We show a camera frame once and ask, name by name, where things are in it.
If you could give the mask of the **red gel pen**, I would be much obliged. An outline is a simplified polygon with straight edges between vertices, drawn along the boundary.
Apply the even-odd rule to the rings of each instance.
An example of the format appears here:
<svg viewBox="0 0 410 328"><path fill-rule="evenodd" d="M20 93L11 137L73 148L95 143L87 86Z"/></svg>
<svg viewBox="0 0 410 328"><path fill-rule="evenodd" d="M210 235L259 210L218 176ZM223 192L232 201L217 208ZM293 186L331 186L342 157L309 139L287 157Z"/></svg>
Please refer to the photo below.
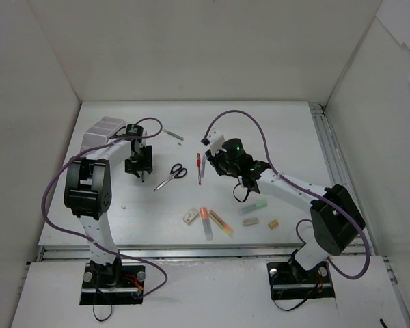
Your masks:
<svg viewBox="0 0 410 328"><path fill-rule="evenodd" d="M198 184L201 185L202 183L202 159L201 159L201 154L197 153L197 179L198 179Z"/></svg>

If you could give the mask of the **black handled scissors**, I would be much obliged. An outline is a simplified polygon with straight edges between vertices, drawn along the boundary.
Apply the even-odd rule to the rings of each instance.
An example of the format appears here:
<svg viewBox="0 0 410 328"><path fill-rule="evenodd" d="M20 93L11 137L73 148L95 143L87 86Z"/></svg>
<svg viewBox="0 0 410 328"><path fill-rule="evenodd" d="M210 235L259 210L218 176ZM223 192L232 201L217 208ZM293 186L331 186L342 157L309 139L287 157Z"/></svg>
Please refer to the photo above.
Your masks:
<svg viewBox="0 0 410 328"><path fill-rule="evenodd" d="M187 175L187 172L187 168L185 168L181 163L174 164L170 169L169 176L164 181L162 181L158 186L156 186L153 191L156 192L160 190L173 179L184 178Z"/></svg>

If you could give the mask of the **grey green thin pen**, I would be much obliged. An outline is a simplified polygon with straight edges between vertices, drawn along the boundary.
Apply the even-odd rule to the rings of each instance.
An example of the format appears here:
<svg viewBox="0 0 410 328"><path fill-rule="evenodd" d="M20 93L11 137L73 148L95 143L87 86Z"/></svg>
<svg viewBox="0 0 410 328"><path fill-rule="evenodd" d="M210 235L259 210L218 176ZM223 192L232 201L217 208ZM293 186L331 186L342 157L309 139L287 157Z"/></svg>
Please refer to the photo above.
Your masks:
<svg viewBox="0 0 410 328"><path fill-rule="evenodd" d="M163 132L164 132L165 134L167 134L167 135L169 135L169 136L171 136L171 137L177 139L177 140L180 140L180 141L184 141L184 140L185 140L184 137L182 137L182 136L180 136L180 135L178 135L178 134L176 134L176 133L174 133L174 132L172 132L172 131L169 131L169 130L167 130L167 129L165 129L165 128L163 129Z"/></svg>

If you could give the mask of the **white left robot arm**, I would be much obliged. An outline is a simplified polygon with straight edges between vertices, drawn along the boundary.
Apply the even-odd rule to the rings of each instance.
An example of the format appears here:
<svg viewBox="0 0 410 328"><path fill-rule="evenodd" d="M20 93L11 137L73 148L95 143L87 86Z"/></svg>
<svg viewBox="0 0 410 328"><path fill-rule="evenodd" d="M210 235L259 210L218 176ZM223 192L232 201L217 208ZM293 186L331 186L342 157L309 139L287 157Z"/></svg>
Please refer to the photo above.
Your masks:
<svg viewBox="0 0 410 328"><path fill-rule="evenodd" d="M85 132L80 148L85 154L67 169L64 204L91 238L91 270L109 287L117 286L123 278L107 217L113 199L111 169L123 163L127 174L141 180L151 174L152 147L146 144L146 135L138 124L103 118Z"/></svg>

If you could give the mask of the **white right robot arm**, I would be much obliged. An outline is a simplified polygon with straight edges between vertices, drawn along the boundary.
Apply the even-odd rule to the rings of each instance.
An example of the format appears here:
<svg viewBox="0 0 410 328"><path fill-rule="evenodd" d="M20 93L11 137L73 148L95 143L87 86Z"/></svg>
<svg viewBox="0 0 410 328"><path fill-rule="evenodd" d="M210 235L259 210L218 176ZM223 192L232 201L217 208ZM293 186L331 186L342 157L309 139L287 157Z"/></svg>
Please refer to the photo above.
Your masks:
<svg viewBox="0 0 410 328"><path fill-rule="evenodd" d="M356 280L370 264L370 246L364 234L366 223L348 190L340 184L320 187L301 180L290 180L273 171L271 164L247 154L240 139L226 140L223 135L201 140L207 147L206 158L219 176L237 179L248 192L275 197L311 217L314 237L291 256L288 272L298 282L313 274L314 268L330 256L339 256L356 236L365 247L361 271L343 277Z"/></svg>

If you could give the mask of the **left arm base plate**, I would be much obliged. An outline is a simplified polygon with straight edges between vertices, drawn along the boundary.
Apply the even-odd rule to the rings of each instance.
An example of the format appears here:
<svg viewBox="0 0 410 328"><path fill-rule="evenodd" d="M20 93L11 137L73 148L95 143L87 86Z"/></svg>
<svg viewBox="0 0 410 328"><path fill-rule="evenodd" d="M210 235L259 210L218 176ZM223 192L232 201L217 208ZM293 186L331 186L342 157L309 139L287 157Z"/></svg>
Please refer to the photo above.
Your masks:
<svg viewBox="0 0 410 328"><path fill-rule="evenodd" d="M141 305L143 303L144 265L125 265L115 285L97 279L96 273L87 264L81 284L79 305Z"/></svg>

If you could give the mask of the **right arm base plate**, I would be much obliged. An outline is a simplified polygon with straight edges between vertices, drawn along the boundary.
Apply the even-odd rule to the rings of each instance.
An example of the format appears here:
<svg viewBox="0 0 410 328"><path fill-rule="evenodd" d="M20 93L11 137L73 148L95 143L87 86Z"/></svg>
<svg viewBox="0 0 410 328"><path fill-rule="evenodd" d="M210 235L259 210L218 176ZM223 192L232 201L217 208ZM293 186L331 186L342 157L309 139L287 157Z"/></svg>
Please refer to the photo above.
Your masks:
<svg viewBox="0 0 410 328"><path fill-rule="evenodd" d="M334 298L335 291L327 263L322 261L311 271L295 271L288 262L268 262L271 299L274 301Z"/></svg>

